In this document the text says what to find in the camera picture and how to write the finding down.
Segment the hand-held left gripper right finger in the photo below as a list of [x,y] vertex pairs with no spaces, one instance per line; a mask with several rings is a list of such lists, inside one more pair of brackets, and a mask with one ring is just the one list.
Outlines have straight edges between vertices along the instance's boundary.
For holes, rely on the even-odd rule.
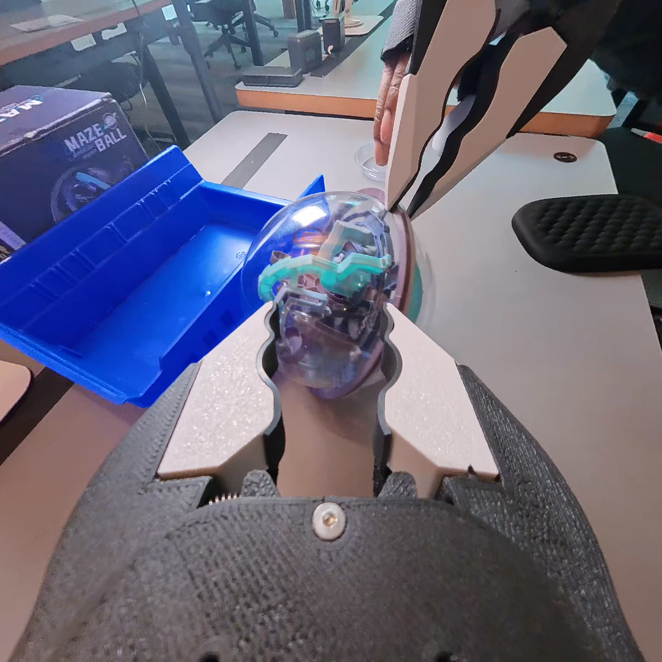
[[392,304],[379,332],[374,494],[398,472],[429,499],[446,478],[494,482],[499,470],[456,361]]

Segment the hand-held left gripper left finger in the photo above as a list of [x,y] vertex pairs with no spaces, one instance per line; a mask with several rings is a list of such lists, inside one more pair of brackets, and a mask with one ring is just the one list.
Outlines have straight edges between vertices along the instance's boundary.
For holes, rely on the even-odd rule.
[[243,479],[254,469],[278,477],[283,410],[273,377],[278,315],[267,303],[202,360],[157,475]]

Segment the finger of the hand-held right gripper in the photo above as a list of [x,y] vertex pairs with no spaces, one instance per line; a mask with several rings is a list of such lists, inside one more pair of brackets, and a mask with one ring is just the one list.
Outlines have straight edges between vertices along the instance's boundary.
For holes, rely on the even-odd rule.
[[415,182],[423,152],[441,127],[458,75],[487,43],[495,1],[421,1],[407,72],[393,115],[385,197],[395,208]]
[[507,139],[565,49],[552,27],[506,37],[492,48],[480,69],[476,94],[443,120],[440,157],[409,204],[411,219],[430,209]]

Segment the clear maze ball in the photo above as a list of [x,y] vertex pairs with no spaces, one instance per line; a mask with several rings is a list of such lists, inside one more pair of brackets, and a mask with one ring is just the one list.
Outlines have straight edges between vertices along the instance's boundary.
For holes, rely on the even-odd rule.
[[383,309],[427,324],[435,303],[430,259],[401,209],[374,187],[322,191],[278,210],[242,266],[245,302],[273,303],[279,368],[325,400],[377,369]]

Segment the person's right forearm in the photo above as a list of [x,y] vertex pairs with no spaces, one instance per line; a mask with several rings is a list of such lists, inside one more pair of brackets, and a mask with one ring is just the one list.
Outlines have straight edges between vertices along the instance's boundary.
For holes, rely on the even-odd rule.
[[622,1],[591,60],[609,88],[661,102],[661,2]]

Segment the person's right hand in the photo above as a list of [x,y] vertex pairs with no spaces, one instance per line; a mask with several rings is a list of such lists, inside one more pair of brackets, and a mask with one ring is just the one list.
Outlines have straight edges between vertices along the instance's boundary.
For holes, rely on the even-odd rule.
[[375,162],[385,166],[389,159],[401,82],[407,73],[420,16],[420,1],[397,1],[381,53],[383,73],[373,123]]

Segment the grey desk orange edge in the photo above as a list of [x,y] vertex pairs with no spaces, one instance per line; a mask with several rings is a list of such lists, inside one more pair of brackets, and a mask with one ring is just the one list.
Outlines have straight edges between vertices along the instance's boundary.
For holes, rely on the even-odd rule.
[[[350,55],[324,77],[305,75],[295,88],[236,85],[244,107],[332,117],[373,119],[383,64],[379,54],[391,18],[386,18]],[[521,131],[595,138],[616,114],[606,79],[587,62],[572,81]]]

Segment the clear plastic dish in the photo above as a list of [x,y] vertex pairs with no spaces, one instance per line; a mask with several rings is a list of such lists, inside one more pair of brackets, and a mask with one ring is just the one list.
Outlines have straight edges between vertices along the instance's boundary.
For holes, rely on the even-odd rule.
[[361,173],[369,180],[378,183],[385,182],[386,167],[377,165],[374,154],[374,144],[368,142],[362,144],[354,154],[354,160],[357,163]]

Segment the wooden stand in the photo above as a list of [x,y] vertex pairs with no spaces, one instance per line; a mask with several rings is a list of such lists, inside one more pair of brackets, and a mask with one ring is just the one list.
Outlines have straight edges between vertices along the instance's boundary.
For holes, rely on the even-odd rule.
[[344,26],[345,36],[362,37],[377,28],[384,17],[379,13],[356,13],[354,5],[359,1],[330,1],[331,19],[339,19]]

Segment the black box device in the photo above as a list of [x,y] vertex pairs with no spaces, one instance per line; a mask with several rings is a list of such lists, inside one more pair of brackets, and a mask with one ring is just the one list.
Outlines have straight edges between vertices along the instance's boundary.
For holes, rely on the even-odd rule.
[[302,74],[318,70],[323,62],[322,36],[317,30],[304,30],[287,38],[291,68]]
[[321,23],[324,51],[327,54],[337,54],[345,45],[344,15],[324,18]]

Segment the blue plastic bin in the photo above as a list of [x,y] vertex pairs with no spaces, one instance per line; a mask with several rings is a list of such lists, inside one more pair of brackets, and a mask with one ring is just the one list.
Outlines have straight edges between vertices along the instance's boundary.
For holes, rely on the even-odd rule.
[[1,264],[1,339],[149,407],[263,305],[242,266],[288,204],[206,181],[170,147]]

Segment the flat black device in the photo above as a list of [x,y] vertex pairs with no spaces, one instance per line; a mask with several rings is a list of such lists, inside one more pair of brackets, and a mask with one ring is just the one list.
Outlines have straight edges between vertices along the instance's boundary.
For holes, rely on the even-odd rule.
[[301,69],[283,66],[252,66],[242,74],[247,87],[298,87],[304,74]]

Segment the black office chair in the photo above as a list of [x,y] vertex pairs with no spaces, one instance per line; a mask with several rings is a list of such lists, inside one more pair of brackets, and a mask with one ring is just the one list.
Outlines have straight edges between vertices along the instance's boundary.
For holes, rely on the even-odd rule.
[[233,46],[239,46],[242,53],[251,50],[249,33],[246,23],[246,12],[243,9],[243,1],[200,1],[207,10],[207,18],[204,19],[208,27],[220,33],[204,51],[203,57],[207,60],[213,58],[214,54],[225,47],[230,55],[235,70],[240,70]]

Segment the pale round board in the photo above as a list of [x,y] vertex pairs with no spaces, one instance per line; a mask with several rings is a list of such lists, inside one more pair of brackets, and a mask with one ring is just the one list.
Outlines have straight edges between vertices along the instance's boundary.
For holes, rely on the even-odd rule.
[[1,422],[21,401],[31,382],[32,372],[29,368],[1,360]]

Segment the dark blue cardboard box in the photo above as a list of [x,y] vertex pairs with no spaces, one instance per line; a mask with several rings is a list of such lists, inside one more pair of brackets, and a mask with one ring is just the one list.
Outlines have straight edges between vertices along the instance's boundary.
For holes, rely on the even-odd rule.
[[107,92],[14,86],[1,92],[1,259],[148,161]]

